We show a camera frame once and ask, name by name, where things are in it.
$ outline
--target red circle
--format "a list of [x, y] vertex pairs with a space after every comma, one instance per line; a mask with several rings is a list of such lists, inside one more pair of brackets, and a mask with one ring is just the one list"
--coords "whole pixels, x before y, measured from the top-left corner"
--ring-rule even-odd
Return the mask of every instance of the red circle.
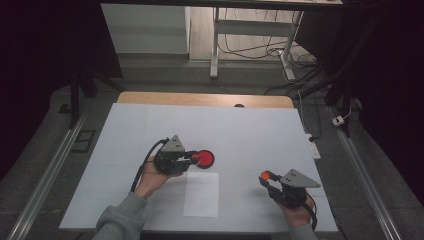
[[270, 178], [269, 172], [268, 171], [264, 171], [261, 173], [261, 178], [268, 180]]
[[208, 150], [199, 151], [197, 153], [197, 156], [200, 157], [199, 164], [198, 164], [199, 167], [208, 168], [212, 166], [215, 160], [214, 155]]

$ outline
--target white table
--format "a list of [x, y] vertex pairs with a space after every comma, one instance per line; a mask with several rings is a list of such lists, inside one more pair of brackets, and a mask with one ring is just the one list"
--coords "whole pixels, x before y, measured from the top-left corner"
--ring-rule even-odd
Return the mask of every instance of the white table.
[[[117, 103], [60, 228], [94, 228], [108, 205], [125, 198], [153, 144], [174, 134], [186, 151], [208, 149], [214, 153], [216, 160], [210, 169], [191, 166], [189, 172], [219, 176], [217, 217], [184, 216], [185, 173], [149, 199], [144, 230], [285, 232], [284, 215], [259, 184], [260, 173], [270, 170], [284, 175], [294, 168], [321, 182], [296, 109]], [[309, 189], [309, 193], [318, 206], [316, 230], [337, 231], [323, 187]]]

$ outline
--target person's right hand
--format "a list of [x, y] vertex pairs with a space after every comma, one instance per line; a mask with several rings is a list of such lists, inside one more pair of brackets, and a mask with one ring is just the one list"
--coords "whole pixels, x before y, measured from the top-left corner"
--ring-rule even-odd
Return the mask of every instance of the person's right hand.
[[[314, 202], [312, 201], [311, 197], [307, 196], [306, 204], [313, 209], [314, 208]], [[277, 205], [283, 210], [284, 215], [286, 216], [287, 224], [290, 227], [299, 227], [305, 224], [310, 223], [311, 221], [311, 215], [309, 212], [302, 206], [298, 208], [286, 208], [283, 206], [283, 204], [275, 201]]]

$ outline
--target aluminum rail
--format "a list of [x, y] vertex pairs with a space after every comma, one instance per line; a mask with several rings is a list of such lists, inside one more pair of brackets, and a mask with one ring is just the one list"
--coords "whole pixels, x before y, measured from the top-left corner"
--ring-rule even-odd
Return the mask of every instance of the aluminum rail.
[[[327, 110], [333, 118], [336, 117], [329, 107], [327, 107]], [[381, 199], [380, 194], [378, 193], [377, 188], [375, 187], [352, 140], [345, 135], [341, 128], [337, 128], [337, 135], [339, 136], [340, 141], [346, 150], [346, 153], [352, 164], [352, 167], [355, 170], [359, 181], [361, 182], [362, 189], [364, 189], [365, 195], [367, 196], [371, 207], [376, 213], [377, 219], [380, 222], [381, 229], [386, 235], [386, 238], [389, 240], [401, 240], [402, 237], [398, 231], [398, 228], [396, 227], [396, 224], [393, 221], [393, 218], [390, 215], [386, 204]]]
[[81, 117], [76, 122], [74, 128], [69, 129], [66, 132], [62, 142], [59, 145], [59, 148], [53, 155], [49, 165], [43, 173], [43, 176], [41, 177], [31, 197], [22, 210], [21, 215], [19, 215], [15, 226], [9, 233], [9, 236], [7, 237], [8, 240], [25, 239], [28, 235], [28, 232], [34, 223], [35, 218], [37, 217], [44, 203], [44, 200], [46, 199], [60, 169], [62, 168], [63, 163], [65, 162], [69, 151], [71, 150], [72, 144], [74, 143], [79, 130], [87, 118], [92, 102], [93, 100], [91, 99], [84, 100]]

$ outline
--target sleeve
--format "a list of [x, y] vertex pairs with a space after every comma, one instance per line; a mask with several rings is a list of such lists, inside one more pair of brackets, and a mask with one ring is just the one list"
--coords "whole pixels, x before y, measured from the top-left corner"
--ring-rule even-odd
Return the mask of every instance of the sleeve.
[[100, 216], [93, 239], [140, 239], [142, 214], [147, 201], [133, 192], [117, 207], [109, 206]]
[[305, 224], [290, 229], [291, 240], [317, 240], [311, 224]]

